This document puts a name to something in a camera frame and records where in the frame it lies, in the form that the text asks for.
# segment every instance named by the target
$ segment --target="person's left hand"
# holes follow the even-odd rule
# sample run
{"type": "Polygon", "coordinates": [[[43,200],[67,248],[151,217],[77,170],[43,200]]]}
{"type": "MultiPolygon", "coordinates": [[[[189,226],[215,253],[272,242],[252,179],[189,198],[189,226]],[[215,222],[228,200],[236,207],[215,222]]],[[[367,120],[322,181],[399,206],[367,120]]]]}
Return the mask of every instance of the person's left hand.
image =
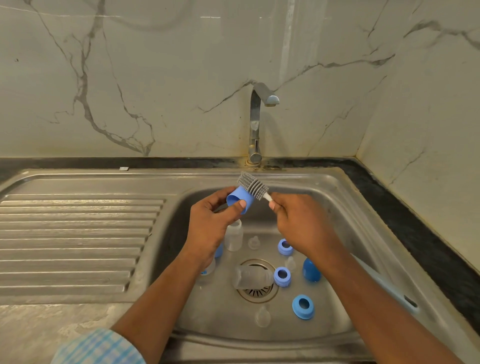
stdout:
{"type": "Polygon", "coordinates": [[[227,196],[235,188],[226,187],[217,191],[200,200],[190,209],[188,235],[181,254],[201,263],[201,271],[212,261],[215,250],[225,236],[227,226],[240,218],[240,213],[247,205],[244,200],[240,200],[223,211],[213,212],[226,202],[227,196]]]}

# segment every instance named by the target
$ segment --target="wall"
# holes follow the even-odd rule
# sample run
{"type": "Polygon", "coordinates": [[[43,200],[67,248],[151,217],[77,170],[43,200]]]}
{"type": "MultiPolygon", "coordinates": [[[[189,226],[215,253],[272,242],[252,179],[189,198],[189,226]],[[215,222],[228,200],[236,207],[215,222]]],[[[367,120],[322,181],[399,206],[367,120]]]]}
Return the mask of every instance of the wall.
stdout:
{"type": "Polygon", "coordinates": [[[425,0],[358,158],[480,270],[480,3],[425,0]]]}
{"type": "Polygon", "coordinates": [[[414,6],[0,0],[0,156],[354,156],[414,6]]]}

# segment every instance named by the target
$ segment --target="hand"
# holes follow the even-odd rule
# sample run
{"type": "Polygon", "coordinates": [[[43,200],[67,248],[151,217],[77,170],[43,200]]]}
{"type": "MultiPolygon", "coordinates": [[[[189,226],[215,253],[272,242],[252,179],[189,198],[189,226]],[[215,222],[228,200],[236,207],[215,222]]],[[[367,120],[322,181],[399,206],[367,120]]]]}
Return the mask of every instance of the hand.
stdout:
{"type": "Polygon", "coordinates": [[[324,261],[343,247],[325,210],[306,194],[271,194],[268,205],[276,213],[280,233],[287,242],[311,260],[324,261]]]}
{"type": "Polygon", "coordinates": [[[190,261],[201,263],[200,271],[212,262],[215,250],[225,236],[227,226],[240,218],[240,213],[247,205],[244,200],[240,200],[223,211],[213,213],[226,202],[227,196],[235,188],[227,187],[217,191],[190,209],[187,240],[180,254],[187,256],[190,261]]]}

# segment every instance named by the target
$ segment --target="blue bottle cap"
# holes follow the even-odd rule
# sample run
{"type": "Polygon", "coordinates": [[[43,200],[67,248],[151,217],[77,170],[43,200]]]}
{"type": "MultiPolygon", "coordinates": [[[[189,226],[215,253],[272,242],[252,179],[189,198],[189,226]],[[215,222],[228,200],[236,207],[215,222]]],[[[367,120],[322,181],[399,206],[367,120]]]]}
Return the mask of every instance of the blue bottle cap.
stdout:
{"type": "Polygon", "coordinates": [[[222,254],[223,254],[223,242],[221,242],[218,248],[215,250],[215,258],[220,258],[222,254]]]}
{"type": "Polygon", "coordinates": [[[278,242],[278,251],[283,255],[292,255],[293,246],[291,246],[286,239],[282,239],[278,242]]]}
{"type": "Polygon", "coordinates": [[[234,203],[236,203],[237,201],[245,200],[247,205],[244,208],[244,210],[241,212],[241,214],[243,215],[250,208],[250,205],[252,204],[254,199],[255,199],[255,197],[253,197],[242,186],[240,186],[235,191],[233,191],[231,194],[229,194],[227,196],[227,205],[231,206],[234,203]]]}
{"type": "Polygon", "coordinates": [[[279,287],[287,287],[292,281],[290,271],[285,267],[278,267],[273,274],[273,280],[279,287]]]}
{"type": "Polygon", "coordinates": [[[315,315],[315,307],[309,296],[299,294],[292,302],[293,312],[302,320],[310,320],[315,315]]]}
{"type": "Polygon", "coordinates": [[[310,282],[318,282],[322,277],[320,271],[309,258],[305,259],[303,262],[302,273],[305,279],[309,280],[310,282]]]}

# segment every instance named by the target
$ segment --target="plaid sleeve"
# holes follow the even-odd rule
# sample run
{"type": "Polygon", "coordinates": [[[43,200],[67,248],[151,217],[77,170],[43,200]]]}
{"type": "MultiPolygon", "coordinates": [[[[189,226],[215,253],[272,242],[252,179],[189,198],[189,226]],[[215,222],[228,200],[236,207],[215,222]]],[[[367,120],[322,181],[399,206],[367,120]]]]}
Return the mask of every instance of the plaid sleeve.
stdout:
{"type": "Polygon", "coordinates": [[[145,364],[145,360],[122,335],[98,328],[61,345],[51,364],[145,364]]]}

